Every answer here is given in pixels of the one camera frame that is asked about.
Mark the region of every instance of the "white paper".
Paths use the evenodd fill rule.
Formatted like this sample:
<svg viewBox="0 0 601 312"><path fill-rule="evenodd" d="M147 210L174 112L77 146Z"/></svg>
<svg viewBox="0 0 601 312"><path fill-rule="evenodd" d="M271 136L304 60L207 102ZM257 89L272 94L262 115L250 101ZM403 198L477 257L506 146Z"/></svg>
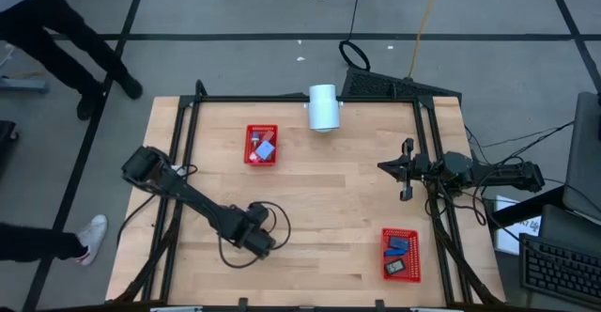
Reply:
<svg viewBox="0 0 601 312"><path fill-rule="evenodd" d="M495 211L499 211L505 209L507 207L515 205L517 203L516 200L505 198L503 196L497 195L498 200L495 202ZM513 234L519 237L520 233L528 233L533 236L538 236L538 231L541 226L541 217L534 217L524 222L515 223L512 226L508 226L507 229L510 230ZM495 232L495 248L499 251L512 254L519 255L519 242L516 241L512 236L510 236L507 232L505 232L502 228L498 229Z"/></svg>

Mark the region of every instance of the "black pants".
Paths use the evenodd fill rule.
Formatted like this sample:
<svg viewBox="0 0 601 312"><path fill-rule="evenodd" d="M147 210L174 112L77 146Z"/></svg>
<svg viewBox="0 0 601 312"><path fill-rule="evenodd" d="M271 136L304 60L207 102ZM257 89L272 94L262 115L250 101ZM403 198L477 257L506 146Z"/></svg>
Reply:
<svg viewBox="0 0 601 312"><path fill-rule="evenodd" d="M28 262L43 257L67 259L85 255L74 233L49 228L12 226L0 223L0 260Z"/></svg>
<svg viewBox="0 0 601 312"><path fill-rule="evenodd" d="M48 27L64 34L121 82L128 71L121 59L65 0L24 0L0 12L0 39L23 49L66 86L81 94L100 92L100 84L81 64L59 48Z"/></svg>

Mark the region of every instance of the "blue block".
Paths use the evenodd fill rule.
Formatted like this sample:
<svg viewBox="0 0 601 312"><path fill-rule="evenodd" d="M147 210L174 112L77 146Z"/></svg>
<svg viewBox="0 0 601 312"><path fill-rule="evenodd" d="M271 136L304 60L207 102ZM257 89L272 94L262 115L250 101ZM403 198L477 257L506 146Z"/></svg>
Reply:
<svg viewBox="0 0 601 312"><path fill-rule="evenodd" d="M275 147L268 141L261 143L254 153L263 161L266 161L271 153L275 150Z"/></svg>
<svg viewBox="0 0 601 312"><path fill-rule="evenodd" d="M398 237L391 237L391 240L388 242L388 245L398 250L408 251L409 249L409 242Z"/></svg>
<svg viewBox="0 0 601 312"><path fill-rule="evenodd" d="M384 257L397 257L404 256L407 250L386 250L384 251Z"/></svg>

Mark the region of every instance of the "black floor stripe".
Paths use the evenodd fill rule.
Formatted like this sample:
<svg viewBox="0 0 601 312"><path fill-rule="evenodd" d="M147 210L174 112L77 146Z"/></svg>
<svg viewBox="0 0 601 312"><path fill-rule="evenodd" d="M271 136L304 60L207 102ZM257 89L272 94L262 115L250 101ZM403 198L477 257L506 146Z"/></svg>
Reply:
<svg viewBox="0 0 601 312"><path fill-rule="evenodd" d="M576 22L574 22L574 18L565 4L565 0L555 0L555 2L562 13L567 28L570 30L570 34L572 34L572 36L575 38L574 41L576 43L576 47L578 48L580 57L582 57L582 61L584 62L586 70L589 72L589 75L593 80L594 87L597 89L597 92L601 92L601 76L599 75L599 70L597 69L594 60L591 57L591 53L589 53L589 49L586 47L586 43L584 42L584 40L592 39L584 39L584 37L580 35L578 27L576 26Z"/></svg>
<svg viewBox="0 0 601 312"><path fill-rule="evenodd" d="M135 14L139 6L140 0L131 1L130 10L128 11L128 16L126 18L125 23L123 24L121 35L118 39L119 42L116 46L116 54L119 56L123 54L123 49L125 48L125 43L127 41L126 38L131 31L133 19L135 18ZM104 110L104 104L106 103L106 99L108 98L112 83L113 81L110 80L108 77L104 80L104 86L107 90L106 98L100 103L99 108L94 112L94 115L92 116L92 118L90 118L90 122L87 125L84 140L79 149L79 153L75 161L75 166L71 171L69 182L67 183L67 189L65 190L65 194L63 195L63 200L60 203L60 207L58 209L58 213L56 214L56 218L54 219L53 230L55 231L62 231L65 227L65 223L67 222L67 218L69 217L69 211L71 209L71 205L73 204L75 194L77 193L77 187L79 186L79 182L84 173L85 163L87 162L87 157L89 156L90 150L92 149L94 137L96 136L96 131L98 130L98 127L100 125L100 119L102 117L102 111ZM41 296L41 292L44 288L44 284L46 282L46 278L48 277L48 272L50 271L52 262L52 258L44 258L39 263L38 268L36 270L36 274L34 275L34 279L31 283L31 287L29 288L29 292L27 293L27 297L23 304L24 312L36 310L39 302L39 297Z"/></svg>
<svg viewBox="0 0 601 312"><path fill-rule="evenodd" d="M119 40L118 34L102 34L104 40ZM283 33L283 34L129 34L126 40L164 41L217 41L217 40L343 40L344 33ZM64 35L53 35L57 40L69 40ZM415 40L417 34L353 34L356 40ZM562 41L562 40L601 40L601 34L423 34L422 40L449 41Z"/></svg>

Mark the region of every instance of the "gray floor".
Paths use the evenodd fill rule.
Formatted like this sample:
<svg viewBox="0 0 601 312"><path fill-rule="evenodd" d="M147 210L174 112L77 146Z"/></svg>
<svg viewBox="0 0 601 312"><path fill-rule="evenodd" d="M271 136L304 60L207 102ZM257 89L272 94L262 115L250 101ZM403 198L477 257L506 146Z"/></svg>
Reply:
<svg viewBox="0 0 601 312"><path fill-rule="evenodd" d="M131 0L68 0L100 33L119 33ZM600 0L565 0L581 33L601 33ZM346 32L354 0L142 0L132 33L237 34ZM427 0L360 0L356 32L414 33ZM426 33L568 34L554 0L437 0ZM85 166L66 230L76 231L96 213L110 228L94 266L54 261L39 308L103 301L115 252L116 231L125 215L131 187L119 168L143 140L156 96L190 94L202 79L210 94L306 92L313 84L338 89L346 66L334 40L129 41L123 60L145 86L141 100L128 100L116 86L110 93ZM373 71L404 77L412 41L357 41ZM68 41L60 45L95 76L103 72ZM588 42L601 61L601 43ZM10 75L42 70L17 53L3 69ZM8 172L0 183L0 221L52 226L87 123L75 116L77 95L52 75L47 95L0 94L0 118L22 131ZM463 116L482 144L561 125L574 116L576 95L594 91L572 41L425 41L416 81L460 91ZM524 154L546 177L563 179L570 130ZM524 142L490 148L497 161ZM498 193L517 199L529 194ZM37 263L0 263L0 305L20 309Z"/></svg>

